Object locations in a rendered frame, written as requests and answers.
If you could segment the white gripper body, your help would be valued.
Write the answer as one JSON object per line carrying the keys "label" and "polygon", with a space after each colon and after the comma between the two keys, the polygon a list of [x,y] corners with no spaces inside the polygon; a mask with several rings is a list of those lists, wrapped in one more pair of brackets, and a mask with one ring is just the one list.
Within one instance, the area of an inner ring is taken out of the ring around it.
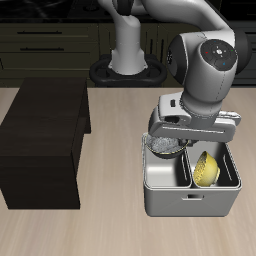
{"label": "white gripper body", "polygon": [[229,142],[233,140],[241,116],[236,112],[220,111],[214,124],[208,128],[191,128],[161,121],[154,109],[148,125],[148,133],[154,137],[169,137],[197,141]]}

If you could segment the dark kitchen cupboards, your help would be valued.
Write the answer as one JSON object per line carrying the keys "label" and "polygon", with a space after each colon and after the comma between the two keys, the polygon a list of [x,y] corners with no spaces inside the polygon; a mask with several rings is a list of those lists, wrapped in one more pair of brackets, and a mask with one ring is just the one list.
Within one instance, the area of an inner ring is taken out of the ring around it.
{"label": "dark kitchen cupboards", "polygon": [[[148,14],[137,19],[144,57],[153,54],[166,67],[163,86],[172,76],[172,40],[199,28]],[[115,47],[114,20],[98,0],[0,0],[0,87],[18,87],[27,78],[79,77],[95,86],[91,66]],[[173,82],[183,86],[175,78]]]}

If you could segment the flat black base plate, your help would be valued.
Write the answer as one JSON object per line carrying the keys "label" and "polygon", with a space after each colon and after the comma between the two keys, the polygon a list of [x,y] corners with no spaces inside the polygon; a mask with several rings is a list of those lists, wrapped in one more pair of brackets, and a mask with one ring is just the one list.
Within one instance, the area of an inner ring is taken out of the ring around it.
{"label": "flat black base plate", "polygon": [[166,67],[153,54],[146,54],[146,69],[135,75],[118,74],[109,68],[110,54],[103,54],[89,72],[96,87],[106,88],[149,88],[160,87],[167,77]]}

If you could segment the black bowl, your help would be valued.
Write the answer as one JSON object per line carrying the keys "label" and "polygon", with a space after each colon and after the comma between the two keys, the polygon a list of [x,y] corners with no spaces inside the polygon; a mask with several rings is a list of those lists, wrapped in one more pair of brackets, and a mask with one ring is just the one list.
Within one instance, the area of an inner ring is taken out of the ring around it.
{"label": "black bowl", "polygon": [[184,152],[188,146],[187,139],[155,137],[147,134],[145,146],[157,157],[162,159],[172,159]]}

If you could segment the yellow bowl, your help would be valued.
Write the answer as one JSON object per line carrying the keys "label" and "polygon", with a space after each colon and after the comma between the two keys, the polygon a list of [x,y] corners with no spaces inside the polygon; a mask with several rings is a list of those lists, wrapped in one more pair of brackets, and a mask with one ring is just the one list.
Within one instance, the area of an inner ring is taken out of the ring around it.
{"label": "yellow bowl", "polygon": [[193,172],[194,182],[197,186],[209,187],[217,182],[219,175],[220,168],[216,160],[207,151],[204,151]]}

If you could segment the white two-bin basket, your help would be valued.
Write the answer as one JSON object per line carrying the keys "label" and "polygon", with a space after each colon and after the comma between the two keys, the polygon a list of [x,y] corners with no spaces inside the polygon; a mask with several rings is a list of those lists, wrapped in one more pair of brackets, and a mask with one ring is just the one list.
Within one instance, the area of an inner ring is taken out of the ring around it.
{"label": "white two-bin basket", "polygon": [[[173,159],[155,156],[142,135],[144,207],[151,217],[223,217],[242,188],[242,181],[227,143],[196,142]],[[209,187],[194,183],[193,172],[206,151],[217,162],[220,175]]]}

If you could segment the dark wooden cabinet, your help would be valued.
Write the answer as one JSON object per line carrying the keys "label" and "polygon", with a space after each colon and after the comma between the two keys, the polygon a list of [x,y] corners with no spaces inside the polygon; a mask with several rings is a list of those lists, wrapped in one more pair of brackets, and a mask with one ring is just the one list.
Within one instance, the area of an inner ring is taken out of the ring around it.
{"label": "dark wooden cabinet", "polygon": [[84,78],[27,78],[0,125],[0,191],[10,209],[78,209],[91,132]]}

